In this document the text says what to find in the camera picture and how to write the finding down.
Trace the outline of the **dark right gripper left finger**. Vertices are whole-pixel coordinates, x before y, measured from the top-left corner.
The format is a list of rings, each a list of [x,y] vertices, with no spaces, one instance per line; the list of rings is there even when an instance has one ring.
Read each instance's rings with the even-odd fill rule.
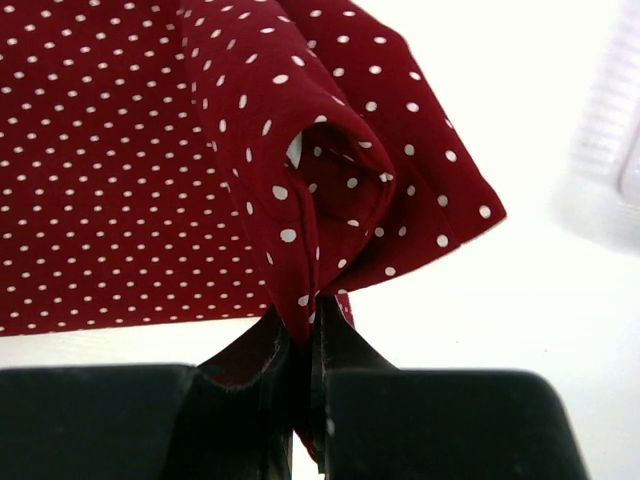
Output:
[[[200,365],[209,376],[200,479],[290,479],[291,338],[271,307]]]

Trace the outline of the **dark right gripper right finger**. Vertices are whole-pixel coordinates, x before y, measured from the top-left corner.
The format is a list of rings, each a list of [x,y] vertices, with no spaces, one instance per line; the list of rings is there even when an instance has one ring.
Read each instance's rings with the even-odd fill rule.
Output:
[[[397,370],[348,323],[336,297],[321,297],[311,335],[311,452],[318,471],[326,473],[327,375],[334,370]]]

